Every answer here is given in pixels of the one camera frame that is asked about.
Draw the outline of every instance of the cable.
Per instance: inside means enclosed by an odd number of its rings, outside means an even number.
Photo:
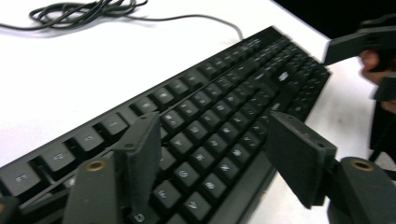
[[[88,4],[79,4],[79,3],[57,3],[47,7],[41,7],[35,9],[29,13],[30,19],[33,21],[37,21],[41,23],[41,25],[35,27],[18,27],[0,23],[0,28],[7,28],[16,31],[37,31],[43,29],[74,29],[80,26],[86,25],[91,21],[94,21],[100,17],[105,18],[129,18],[136,21],[173,21],[185,18],[205,18],[213,21],[217,21],[223,24],[226,24],[235,29],[238,33],[240,40],[244,37],[242,35],[241,30],[236,25],[224,21],[222,19],[200,15],[200,14],[192,14],[192,15],[183,15],[176,16],[171,18],[162,18],[162,19],[151,19],[151,18],[139,18],[133,17],[131,14],[138,7],[142,7],[149,0],[145,0],[142,3],[137,4],[135,0],[129,0],[128,4],[123,4],[124,0],[99,0],[98,2],[92,2]],[[61,14],[58,17],[51,17],[51,14]]]

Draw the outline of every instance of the keyboard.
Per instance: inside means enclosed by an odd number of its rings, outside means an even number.
[[[265,156],[270,112],[306,120],[329,76],[268,27],[2,167],[0,199],[17,197],[23,211],[73,188],[79,164],[111,157],[138,117],[158,112],[162,159],[148,208],[123,221],[245,223],[276,173]],[[45,217],[63,216],[48,208],[28,223]]]

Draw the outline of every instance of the white surface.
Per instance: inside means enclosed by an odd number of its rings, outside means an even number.
[[[3,1],[0,22],[31,26],[30,10],[54,0]],[[238,25],[244,36],[274,25],[321,59],[328,41],[271,1],[150,0],[136,16],[200,13]],[[204,19],[115,20],[72,32],[0,29],[0,166],[238,41]],[[372,86],[357,59],[330,66],[332,78],[307,124],[339,147],[337,158],[367,157]],[[276,178],[255,223],[328,223],[326,207],[304,209]]]

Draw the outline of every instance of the wire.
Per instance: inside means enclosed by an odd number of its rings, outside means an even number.
[[[0,28],[7,28],[16,31],[37,31],[43,29],[74,29],[84,26],[100,17],[104,18],[129,18],[136,21],[173,21],[185,18],[205,18],[226,24],[235,29],[240,40],[244,37],[241,30],[236,25],[222,19],[200,15],[183,15],[171,18],[151,19],[133,17],[131,14],[138,8],[144,6],[149,0],[137,4],[135,0],[129,0],[128,4],[123,4],[124,0],[99,0],[88,4],[79,3],[57,3],[47,7],[35,9],[29,13],[30,19],[41,23],[34,27],[18,27],[0,23]]]

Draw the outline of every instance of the hand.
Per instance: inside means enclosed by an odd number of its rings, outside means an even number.
[[[361,53],[361,62],[363,63],[361,74],[375,85],[379,85],[379,83],[382,81],[382,78],[391,72],[390,69],[383,72],[370,72],[370,70],[375,68],[379,63],[378,54],[374,50],[363,51]],[[381,105],[385,110],[396,114],[396,101],[382,102]]]

